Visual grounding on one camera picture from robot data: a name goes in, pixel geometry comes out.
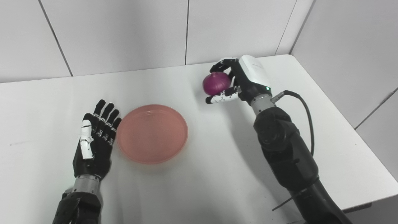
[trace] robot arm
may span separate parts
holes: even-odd
[[[222,59],[210,72],[229,67],[229,77],[235,77],[233,88],[238,97],[256,114],[254,129],[265,159],[278,182],[291,194],[303,218],[309,224],[351,224],[322,186],[318,166],[299,130],[290,116],[275,105],[284,94],[294,93],[284,91],[272,97],[263,66],[249,55]],[[214,100],[217,97],[210,96],[206,102],[222,102]]]
[[[101,203],[97,197],[99,182],[109,172],[112,145],[121,118],[118,110],[108,104],[101,116],[105,101],[100,100],[94,114],[85,114],[81,136],[73,159],[73,188],[62,194],[53,224],[97,224]]]

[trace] black forearm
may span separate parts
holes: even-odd
[[[318,166],[286,112],[266,109],[257,115],[254,128],[276,179],[308,224],[351,224],[322,186]]]
[[[290,191],[290,194],[308,224],[351,224],[319,179],[300,193]]]
[[[79,175],[71,192],[65,192],[58,204],[53,224],[97,224],[101,203],[96,195],[99,179]]]

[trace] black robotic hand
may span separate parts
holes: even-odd
[[[93,114],[84,115],[82,134],[73,159],[75,177],[88,174],[102,180],[109,172],[112,145],[121,118],[116,118],[119,111],[112,111],[115,107],[112,103],[105,107],[101,115],[104,106],[105,101],[100,100]]]

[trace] wrist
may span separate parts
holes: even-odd
[[[86,192],[90,194],[97,194],[100,179],[99,177],[82,174],[76,177],[72,192]]]

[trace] cable connector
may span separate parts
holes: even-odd
[[[283,96],[285,95],[285,92],[282,91],[280,93],[278,93],[278,95],[274,96],[273,98],[271,98],[271,102],[276,103],[278,100],[280,100]]]

